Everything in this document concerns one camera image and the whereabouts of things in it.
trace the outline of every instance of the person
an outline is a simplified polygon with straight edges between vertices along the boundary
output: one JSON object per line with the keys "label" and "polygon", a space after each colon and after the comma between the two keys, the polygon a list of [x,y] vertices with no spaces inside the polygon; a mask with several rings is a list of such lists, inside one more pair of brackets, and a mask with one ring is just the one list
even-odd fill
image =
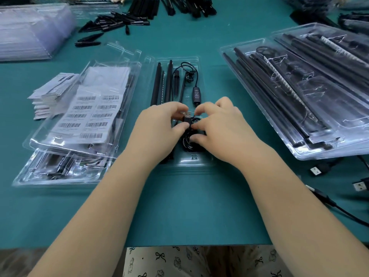
{"label": "person", "polygon": [[[29,277],[112,276],[147,177],[189,127],[182,122],[172,128],[171,120],[180,120],[187,110],[184,104],[168,102],[141,112],[123,153]],[[270,239],[293,276],[369,276],[368,249],[305,187],[279,155],[256,136],[230,99],[223,97],[215,104],[199,105],[195,114],[203,113],[208,117],[194,123],[192,128],[204,130],[206,135],[193,135],[191,141],[242,172]],[[200,277],[200,272],[204,277],[210,275],[202,273],[206,270],[205,260],[202,255],[197,257],[197,249],[188,255],[198,263],[198,275],[185,269],[185,258],[180,260],[177,256],[174,263],[164,262],[162,253],[158,254],[157,261],[177,271],[139,271],[145,266],[142,256],[141,265],[128,257],[124,274],[126,277],[162,277],[164,272],[166,277]],[[281,277],[282,273],[270,272],[265,276]]]}

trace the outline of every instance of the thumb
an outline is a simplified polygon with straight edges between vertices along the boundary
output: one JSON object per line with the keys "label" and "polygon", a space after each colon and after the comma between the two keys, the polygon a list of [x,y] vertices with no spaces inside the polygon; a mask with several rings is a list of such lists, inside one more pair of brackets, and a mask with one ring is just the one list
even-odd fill
{"label": "thumb", "polygon": [[183,135],[183,133],[190,127],[189,123],[179,123],[172,128],[174,135],[176,136],[177,140]]}
{"label": "thumb", "polygon": [[199,144],[200,146],[206,148],[206,143],[208,141],[208,137],[203,134],[193,134],[190,137],[190,141]]}

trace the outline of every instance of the white pants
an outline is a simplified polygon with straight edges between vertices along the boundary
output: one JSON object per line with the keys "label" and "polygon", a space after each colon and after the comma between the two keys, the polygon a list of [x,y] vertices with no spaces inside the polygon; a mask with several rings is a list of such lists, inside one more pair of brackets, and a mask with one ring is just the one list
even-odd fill
{"label": "white pants", "polygon": [[177,276],[293,277],[272,245],[127,249],[123,277]]}

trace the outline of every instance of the stack of clear plastic lids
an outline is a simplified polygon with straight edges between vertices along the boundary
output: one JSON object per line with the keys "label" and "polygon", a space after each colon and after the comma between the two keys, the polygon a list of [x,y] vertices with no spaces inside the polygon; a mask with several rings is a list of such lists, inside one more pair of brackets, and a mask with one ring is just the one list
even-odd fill
{"label": "stack of clear plastic lids", "polygon": [[0,61],[49,59],[76,28],[68,4],[0,8]]}
{"label": "stack of clear plastic lids", "polygon": [[[141,51],[114,43],[99,48],[54,114],[25,140],[24,147],[34,153],[14,186],[100,181],[123,150],[119,140],[141,72],[140,56]],[[143,62],[151,68],[150,60]]]}
{"label": "stack of clear plastic lids", "polygon": [[326,15],[334,6],[334,0],[284,0],[296,9]]}
{"label": "stack of clear plastic lids", "polygon": [[221,49],[300,160],[369,153],[369,38],[312,23]]}

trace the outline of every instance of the table surface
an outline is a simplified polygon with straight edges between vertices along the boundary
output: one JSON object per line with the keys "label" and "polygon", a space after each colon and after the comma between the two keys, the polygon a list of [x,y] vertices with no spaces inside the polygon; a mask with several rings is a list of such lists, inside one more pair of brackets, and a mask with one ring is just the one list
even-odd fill
{"label": "table surface", "polygon": [[[317,162],[298,161],[290,154],[219,55],[222,46],[295,26],[289,18],[292,9],[280,0],[213,0],[213,4],[218,14],[200,19],[180,13],[169,17],[161,5],[151,26],[131,27],[130,36],[118,29],[101,40],[119,41],[128,50],[139,49],[156,58],[199,56],[200,75],[206,84],[204,100],[215,102],[228,96],[256,134],[304,183],[321,189],[339,206],[369,221],[368,194],[355,193],[351,184],[368,176],[364,165],[348,157],[329,174],[311,177],[308,169]],[[27,97],[59,72],[81,72],[99,47],[75,48],[73,42],[80,37],[73,35],[49,61],[0,63],[0,147],[4,154],[0,167],[0,248],[50,245],[92,191],[11,187],[32,153],[22,147],[22,142],[40,125],[32,120],[33,107]],[[143,89],[135,90],[122,145],[138,114],[148,106],[144,96],[147,93]],[[334,214],[358,239],[369,241],[367,228]],[[209,169],[184,169],[180,174],[155,169],[142,192],[126,246],[268,243],[269,236],[246,181],[236,169],[219,162]]]}

